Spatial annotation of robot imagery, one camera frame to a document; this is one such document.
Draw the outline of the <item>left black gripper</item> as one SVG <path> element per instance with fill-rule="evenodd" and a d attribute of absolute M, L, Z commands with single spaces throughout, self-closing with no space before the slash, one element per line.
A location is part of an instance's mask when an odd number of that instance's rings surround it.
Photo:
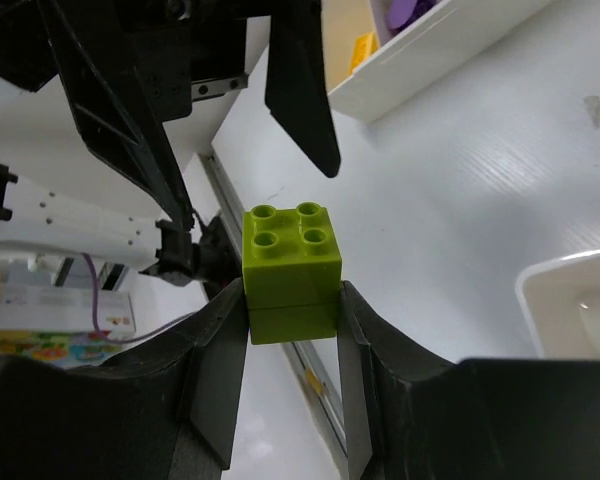
<path fill-rule="evenodd" d="M 148 194 L 180 230 L 192 229 L 193 207 L 161 122 L 187 117 L 194 102 L 248 85 L 250 18 L 272 11 L 265 88 L 270 114 L 322 174 L 338 175 L 341 155 L 326 90 L 319 1 L 38 6 L 87 149 Z"/>

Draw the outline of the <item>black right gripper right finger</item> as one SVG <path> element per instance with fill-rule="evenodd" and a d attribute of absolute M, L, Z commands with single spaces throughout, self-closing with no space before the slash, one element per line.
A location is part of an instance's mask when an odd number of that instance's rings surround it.
<path fill-rule="evenodd" d="M 349 282 L 337 348 L 353 479 L 600 479 L 600 361 L 449 362 Z"/>

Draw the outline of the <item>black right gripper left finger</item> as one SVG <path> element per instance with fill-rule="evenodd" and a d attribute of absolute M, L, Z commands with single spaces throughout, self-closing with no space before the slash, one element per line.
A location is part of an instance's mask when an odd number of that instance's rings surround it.
<path fill-rule="evenodd" d="M 217 479 L 248 343 L 241 280 L 98 366 L 0 355 L 0 479 Z"/>

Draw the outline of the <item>yellow lego base piece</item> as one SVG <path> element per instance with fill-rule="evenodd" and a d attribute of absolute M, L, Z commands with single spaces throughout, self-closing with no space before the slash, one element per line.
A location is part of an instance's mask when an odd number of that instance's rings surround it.
<path fill-rule="evenodd" d="M 378 49 L 378 39 L 375 32 L 365 33 L 356 38 L 351 56 L 349 74 L 352 75 L 357 67 L 366 61 Z"/>

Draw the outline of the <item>small lime green lego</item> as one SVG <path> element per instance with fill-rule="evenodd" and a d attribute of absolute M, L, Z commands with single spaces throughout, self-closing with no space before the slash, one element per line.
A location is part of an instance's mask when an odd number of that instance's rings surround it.
<path fill-rule="evenodd" d="M 254 345 L 335 337 L 341 275 L 325 207 L 263 204 L 244 213 L 242 278 Z"/>

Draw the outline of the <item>purple curved lego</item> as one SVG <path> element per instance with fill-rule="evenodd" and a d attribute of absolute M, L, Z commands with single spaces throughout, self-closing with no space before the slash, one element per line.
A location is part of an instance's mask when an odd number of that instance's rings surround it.
<path fill-rule="evenodd" d="M 391 32 L 400 32 L 438 4 L 437 0 L 392 0 L 385 16 Z"/>

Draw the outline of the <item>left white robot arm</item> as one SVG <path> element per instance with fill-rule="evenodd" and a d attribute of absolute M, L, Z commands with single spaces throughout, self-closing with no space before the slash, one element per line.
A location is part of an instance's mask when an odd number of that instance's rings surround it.
<path fill-rule="evenodd" d="M 341 156 L 317 1 L 0 1 L 0 101 L 59 79 L 87 149 L 164 211 L 160 220 L 79 201 L 0 163 L 0 261 L 87 253 L 177 286 L 227 284 L 226 242 L 191 204 L 164 124 L 247 86 L 247 22 L 270 20 L 265 103 L 312 163 Z M 193 241 L 191 232 L 202 236 Z"/>

